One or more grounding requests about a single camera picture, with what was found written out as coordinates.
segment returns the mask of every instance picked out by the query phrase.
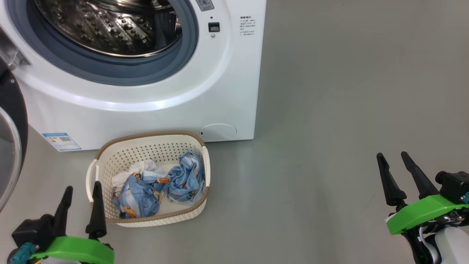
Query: washing machine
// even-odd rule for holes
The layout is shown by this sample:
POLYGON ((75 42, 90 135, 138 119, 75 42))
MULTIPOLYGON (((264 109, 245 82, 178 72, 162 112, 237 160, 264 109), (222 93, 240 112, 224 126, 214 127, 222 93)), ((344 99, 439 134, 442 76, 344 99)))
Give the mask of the washing machine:
POLYGON ((0 0, 0 56, 58 151, 254 137, 265 0, 0 0))

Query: laundry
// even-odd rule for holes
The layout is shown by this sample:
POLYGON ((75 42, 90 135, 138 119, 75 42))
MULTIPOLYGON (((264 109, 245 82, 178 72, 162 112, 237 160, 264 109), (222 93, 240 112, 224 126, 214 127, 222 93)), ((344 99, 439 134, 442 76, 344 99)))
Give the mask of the laundry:
POLYGON ((113 204, 121 218, 155 215, 169 178, 152 160, 137 162, 112 178, 113 204))
POLYGON ((179 166, 168 172, 170 182, 163 191, 167 191, 168 199, 194 205, 203 196, 204 166, 200 157, 193 151, 186 152, 179 157, 179 166))

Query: green plastic bracket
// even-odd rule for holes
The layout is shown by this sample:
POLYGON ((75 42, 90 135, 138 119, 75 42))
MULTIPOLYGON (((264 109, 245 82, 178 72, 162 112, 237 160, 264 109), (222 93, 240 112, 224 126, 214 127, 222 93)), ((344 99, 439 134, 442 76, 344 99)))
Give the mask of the green plastic bracket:
POLYGON ((114 263, 114 251, 112 249, 99 241, 74 236, 55 238, 47 251, 35 253, 31 258, 43 258, 45 256, 90 264, 114 263))
POLYGON ((419 224, 440 217, 454 209, 469 208, 469 204, 454 204, 437 194, 430 195, 410 204, 395 213, 387 222, 391 235, 404 233, 419 224))

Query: basket handle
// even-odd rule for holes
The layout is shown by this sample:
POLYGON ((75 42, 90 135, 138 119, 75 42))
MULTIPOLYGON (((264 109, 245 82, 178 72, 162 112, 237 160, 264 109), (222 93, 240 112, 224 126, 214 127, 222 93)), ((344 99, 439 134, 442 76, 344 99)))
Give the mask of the basket handle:
POLYGON ((93 199, 93 190, 91 189, 91 186, 93 186, 93 184, 91 183, 92 179, 91 179, 91 173, 93 172, 93 169, 96 167, 96 173, 95 173, 95 180, 94 181, 97 181, 98 180, 98 176, 99 176, 99 160, 93 160, 90 164, 90 166, 88 167, 88 171, 86 172, 86 195, 88 196, 88 200, 90 200, 90 202, 94 202, 94 199, 93 199))
POLYGON ((210 186, 210 157, 208 155, 208 149, 206 146, 202 147, 202 155, 204 157, 204 169, 205 169, 205 186, 210 186))

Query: laundry basket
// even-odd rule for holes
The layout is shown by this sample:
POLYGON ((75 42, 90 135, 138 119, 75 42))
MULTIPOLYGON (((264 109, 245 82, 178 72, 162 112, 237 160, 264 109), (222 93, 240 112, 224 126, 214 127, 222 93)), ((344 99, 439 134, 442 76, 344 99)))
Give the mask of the laundry basket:
POLYGON ((100 181, 103 187, 107 223, 125 227, 167 225, 192 219, 204 209, 210 189, 210 158, 202 139, 190 132, 157 132, 128 136, 106 143, 90 164, 86 173, 86 193, 91 203, 93 203, 91 186, 94 180, 100 181), (114 175, 128 170, 134 163, 148 159, 155 161, 158 167, 168 172, 174 166, 179 165, 179 156, 190 150, 200 156, 204 166, 204 195, 195 205, 171 202, 164 195, 158 213, 152 217, 134 219, 119 217, 119 212, 112 202, 111 179, 114 175))

